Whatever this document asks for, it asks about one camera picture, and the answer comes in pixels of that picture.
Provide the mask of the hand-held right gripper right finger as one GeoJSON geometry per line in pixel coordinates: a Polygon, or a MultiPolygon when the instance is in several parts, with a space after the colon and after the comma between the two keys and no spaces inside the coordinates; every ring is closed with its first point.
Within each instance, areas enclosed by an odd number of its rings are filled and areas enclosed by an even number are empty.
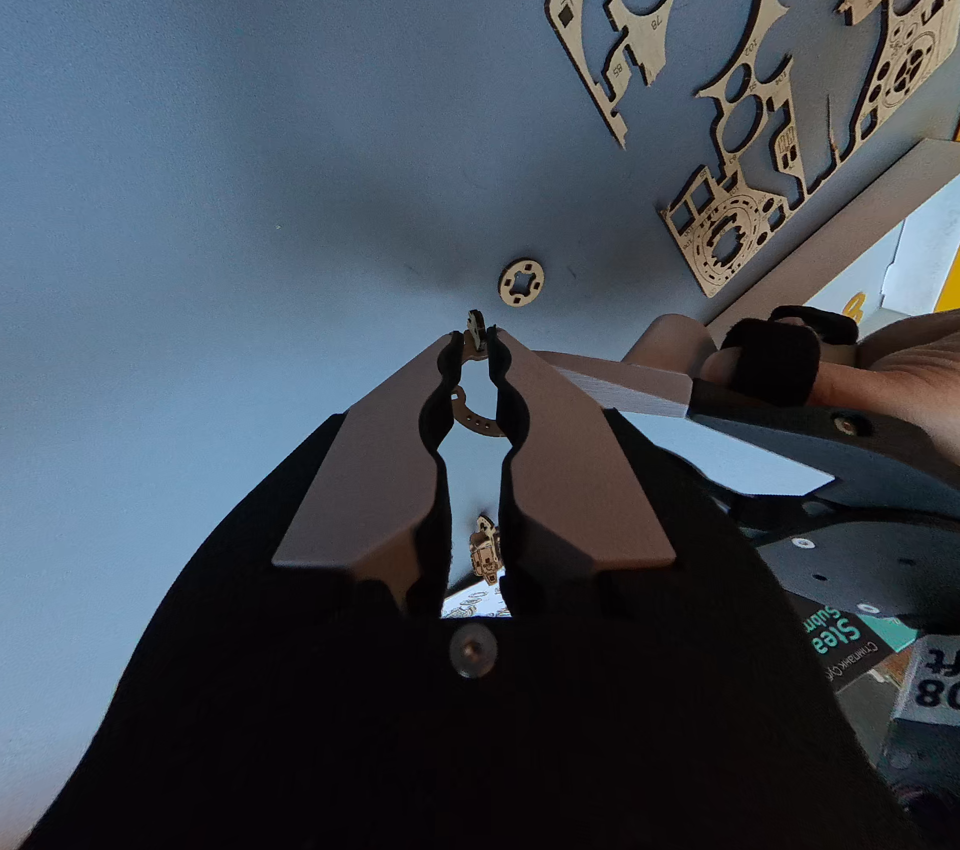
{"type": "Polygon", "coordinates": [[[601,406],[503,328],[487,333],[512,616],[597,612],[608,574],[671,568],[674,546],[601,406]]]}

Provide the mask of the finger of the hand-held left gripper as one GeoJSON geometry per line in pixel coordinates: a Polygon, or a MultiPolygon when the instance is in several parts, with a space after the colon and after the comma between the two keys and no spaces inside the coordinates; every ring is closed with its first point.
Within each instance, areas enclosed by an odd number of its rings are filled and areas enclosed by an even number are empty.
{"type": "Polygon", "coordinates": [[[675,371],[563,352],[535,351],[604,409],[684,419],[693,379],[675,371]]]}

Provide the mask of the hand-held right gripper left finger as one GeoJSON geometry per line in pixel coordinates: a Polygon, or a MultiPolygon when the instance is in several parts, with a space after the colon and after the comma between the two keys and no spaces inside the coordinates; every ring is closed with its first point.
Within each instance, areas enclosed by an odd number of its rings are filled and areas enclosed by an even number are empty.
{"type": "Polygon", "coordinates": [[[377,581],[400,610],[438,616],[451,508],[440,446],[454,426],[464,335],[443,335],[345,412],[272,563],[377,581]]]}

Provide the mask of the wooden ring model part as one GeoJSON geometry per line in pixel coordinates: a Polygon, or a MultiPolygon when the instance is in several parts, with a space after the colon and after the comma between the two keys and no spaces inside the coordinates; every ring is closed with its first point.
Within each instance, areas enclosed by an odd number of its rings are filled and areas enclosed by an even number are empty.
{"type": "MultiPolygon", "coordinates": [[[[487,328],[483,313],[478,309],[472,309],[467,313],[466,318],[462,366],[471,362],[483,362],[489,358],[487,328]]],[[[479,415],[469,408],[466,393],[461,384],[457,384],[452,391],[451,406],[454,420],[465,429],[488,438],[505,438],[496,420],[479,415]]]]}

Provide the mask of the small wooden model sub-assembly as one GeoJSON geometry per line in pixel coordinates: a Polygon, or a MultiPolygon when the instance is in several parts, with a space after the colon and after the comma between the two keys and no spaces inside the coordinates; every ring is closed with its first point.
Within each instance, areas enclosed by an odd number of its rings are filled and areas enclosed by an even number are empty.
{"type": "Polygon", "coordinates": [[[492,587],[503,569],[499,528],[482,513],[477,517],[476,529],[469,537],[473,573],[492,587]]]}

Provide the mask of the black model kit box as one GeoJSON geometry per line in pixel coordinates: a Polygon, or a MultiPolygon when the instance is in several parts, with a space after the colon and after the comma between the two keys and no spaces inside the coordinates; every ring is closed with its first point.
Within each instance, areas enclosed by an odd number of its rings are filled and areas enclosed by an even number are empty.
{"type": "Polygon", "coordinates": [[[835,693],[917,639],[917,631],[895,617],[861,617],[793,593],[787,597],[835,693]]]}

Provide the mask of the laser-cut plywood parts sheet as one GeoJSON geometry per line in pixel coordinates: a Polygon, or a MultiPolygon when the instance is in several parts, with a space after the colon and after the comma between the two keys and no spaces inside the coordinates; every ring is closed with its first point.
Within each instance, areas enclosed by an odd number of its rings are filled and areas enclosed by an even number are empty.
{"type": "MultiPolygon", "coordinates": [[[[896,0],[897,9],[909,0],[896,0]]],[[[820,104],[827,154],[814,166],[812,137],[801,128],[810,108],[810,53],[800,47],[775,61],[768,38],[790,15],[785,0],[545,0],[549,24],[620,148],[653,140],[641,131],[640,87],[663,75],[690,82],[694,129],[709,153],[699,165],[680,148],[682,187],[657,211],[701,292],[719,294],[769,248],[800,208],[876,134],[858,141],[856,112],[880,55],[885,16],[876,9],[850,26],[829,10],[828,32],[866,30],[874,46],[837,77],[820,104]]]]}

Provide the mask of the person's left hand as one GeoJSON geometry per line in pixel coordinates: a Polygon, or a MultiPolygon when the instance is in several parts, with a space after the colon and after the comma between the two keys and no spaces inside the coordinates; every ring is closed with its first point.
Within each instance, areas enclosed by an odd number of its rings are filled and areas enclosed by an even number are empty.
{"type": "Polygon", "coordinates": [[[699,377],[777,407],[876,413],[918,426],[959,463],[958,310],[905,318],[858,340],[850,317],[784,305],[727,333],[699,377]]]}

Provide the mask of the small round wooden disc part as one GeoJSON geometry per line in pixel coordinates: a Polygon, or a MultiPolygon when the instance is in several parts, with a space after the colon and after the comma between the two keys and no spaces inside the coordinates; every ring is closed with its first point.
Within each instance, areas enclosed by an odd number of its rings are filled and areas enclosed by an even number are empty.
{"type": "Polygon", "coordinates": [[[518,258],[508,263],[498,280],[498,295],[510,308],[533,303],[544,289],[544,267],[532,258],[518,258]]]}

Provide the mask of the open instruction booklet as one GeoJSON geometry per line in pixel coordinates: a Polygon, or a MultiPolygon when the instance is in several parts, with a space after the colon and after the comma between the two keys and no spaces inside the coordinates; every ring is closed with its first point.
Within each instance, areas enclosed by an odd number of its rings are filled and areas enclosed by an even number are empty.
{"type": "Polygon", "coordinates": [[[499,581],[493,584],[478,582],[450,594],[442,605],[440,616],[444,619],[512,616],[500,592],[499,581]]]}

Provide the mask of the shallow white cardboard box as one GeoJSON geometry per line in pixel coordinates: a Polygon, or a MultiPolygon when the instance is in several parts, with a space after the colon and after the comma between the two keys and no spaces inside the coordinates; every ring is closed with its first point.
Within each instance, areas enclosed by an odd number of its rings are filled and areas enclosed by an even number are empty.
{"type": "Polygon", "coordinates": [[[764,319],[779,305],[807,304],[958,173],[957,141],[918,142],[711,321],[714,341],[721,343],[743,319],[764,319]]]}

